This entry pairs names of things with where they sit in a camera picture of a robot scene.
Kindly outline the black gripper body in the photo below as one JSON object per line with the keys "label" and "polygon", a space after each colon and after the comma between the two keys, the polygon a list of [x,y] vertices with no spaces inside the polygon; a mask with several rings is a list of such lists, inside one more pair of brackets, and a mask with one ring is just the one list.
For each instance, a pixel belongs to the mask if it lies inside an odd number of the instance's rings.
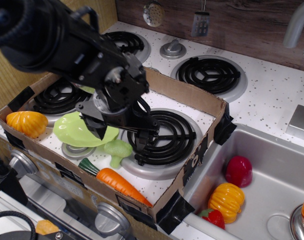
{"label": "black gripper body", "polygon": [[67,77],[73,83],[94,89],[93,101],[81,113],[102,120],[107,126],[156,135],[159,123],[142,99],[149,92],[145,69],[132,54],[123,53],[107,36],[70,34],[65,46],[73,53],[67,58]]}

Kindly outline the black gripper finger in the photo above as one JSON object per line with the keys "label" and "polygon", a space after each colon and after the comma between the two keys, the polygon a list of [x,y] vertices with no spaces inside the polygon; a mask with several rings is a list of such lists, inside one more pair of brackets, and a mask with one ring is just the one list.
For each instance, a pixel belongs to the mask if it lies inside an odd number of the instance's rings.
{"label": "black gripper finger", "polygon": [[139,151],[143,150],[145,146],[153,139],[154,135],[150,131],[144,131],[140,130],[135,135],[135,143],[136,143],[136,149]]}
{"label": "black gripper finger", "polygon": [[102,140],[105,136],[107,125],[104,121],[81,113],[81,119],[85,122],[87,129],[97,138]]}

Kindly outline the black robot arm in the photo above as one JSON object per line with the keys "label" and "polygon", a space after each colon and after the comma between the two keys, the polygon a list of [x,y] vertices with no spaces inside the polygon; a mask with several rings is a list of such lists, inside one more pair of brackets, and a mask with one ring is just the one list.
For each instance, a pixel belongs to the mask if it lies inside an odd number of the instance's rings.
{"label": "black robot arm", "polygon": [[99,33],[98,15],[89,6],[71,10],[56,0],[0,0],[0,50],[17,70],[50,72],[93,90],[80,102],[87,128],[103,138],[107,127],[134,133],[143,149],[159,133],[142,95],[149,83],[142,63]]}

